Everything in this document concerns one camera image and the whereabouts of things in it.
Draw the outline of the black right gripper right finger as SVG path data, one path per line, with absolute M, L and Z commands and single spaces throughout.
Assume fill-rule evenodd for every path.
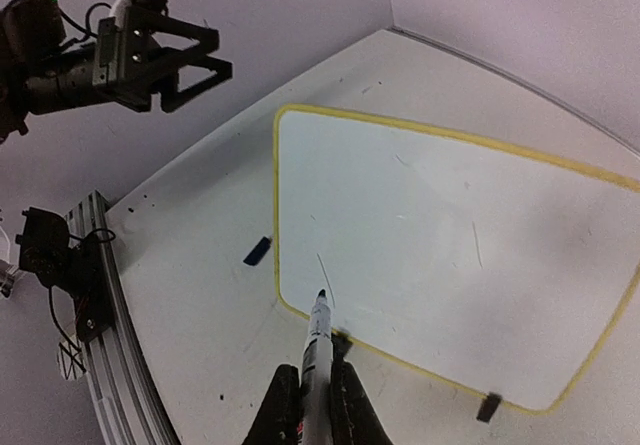
M 354 366 L 340 355 L 332 363 L 329 406 L 334 444 L 393 444 Z

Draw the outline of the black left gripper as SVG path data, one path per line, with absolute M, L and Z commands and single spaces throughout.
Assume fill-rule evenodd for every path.
M 148 112 L 151 95 L 158 95 L 161 110 L 172 113 L 232 79 L 233 63 L 210 55 L 192 59 L 161 77 L 162 47 L 154 39 L 155 33 L 196 41 L 206 53 L 220 46 L 218 30 L 142 7 L 127 7 L 122 20 L 109 16 L 98 24 L 92 78 L 96 93 L 138 113 Z M 181 87 L 183 68 L 203 69 L 208 75 Z

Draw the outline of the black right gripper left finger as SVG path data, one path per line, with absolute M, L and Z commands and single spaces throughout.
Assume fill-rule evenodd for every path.
M 279 365 L 243 445 L 297 444 L 301 393 L 298 369 Z

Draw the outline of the white whiteboard marker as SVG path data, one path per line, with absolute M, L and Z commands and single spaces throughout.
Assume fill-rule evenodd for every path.
M 330 381 L 333 361 L 331 309 L 321 289 L 311 309 L 301 371 L 299 444 L 332 444 Z

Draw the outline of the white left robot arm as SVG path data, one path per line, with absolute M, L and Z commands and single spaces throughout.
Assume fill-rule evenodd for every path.
M 58 0 L 11 0 L 1 11 L 1 137 L 28 115 L 105 103 L 137 113 L 160 97 L 171 113 L 230 80 L 217 30 L 169 16 L 168 0 L 116 0 L 95 34 L 68 39 Z

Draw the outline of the black whiteboard stand foot left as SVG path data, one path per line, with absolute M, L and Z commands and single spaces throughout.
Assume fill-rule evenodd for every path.
M 338 330 L 331 333 L 333 360 L 344 360 L 353 343 L 347 332 Z

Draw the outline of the black whiteboard stand foot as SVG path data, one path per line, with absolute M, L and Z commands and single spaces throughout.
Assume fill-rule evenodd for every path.
M 353 343 L 347 332 L 338 330 L 331 333 L 333 360 L 344 360 Z
M 482 401 L 476 420 L 488 424 L 502 403 L 502 396 L 496 393 L 489 393 Z

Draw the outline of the black whiteboard stand foot right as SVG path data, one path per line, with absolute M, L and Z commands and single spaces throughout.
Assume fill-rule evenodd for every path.
M 502 396 L 496 393 L 489 393 L 482 401 L 476 420 L 488 424 L 502 403 Z

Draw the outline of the yellow-framed whiteboard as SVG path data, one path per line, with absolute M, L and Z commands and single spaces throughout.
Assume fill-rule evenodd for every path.
M 291 104 L 273 122 L 274 278 L 359 345 L 555 408 L 639 284 L 639 183 L 469 132 Z

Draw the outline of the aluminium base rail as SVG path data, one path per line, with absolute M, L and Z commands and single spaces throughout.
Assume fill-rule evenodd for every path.
M 107 304 L 114 322 L 83 346 L 87 382 L 107 444 L 178 444 L 126 304 L 114 244 L 100 246 Z

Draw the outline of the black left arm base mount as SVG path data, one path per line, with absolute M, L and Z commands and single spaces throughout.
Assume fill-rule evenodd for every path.
M 98 228 L 80 238 L 56 213 L 31 207 L 22 215 L 24 228 L 15 239 L 19 268 L 35 274 L 46 289 L 57 287 L 72 298 L 77 337 L 89 343 L 114 324 L 102 251 L 115 233 Z

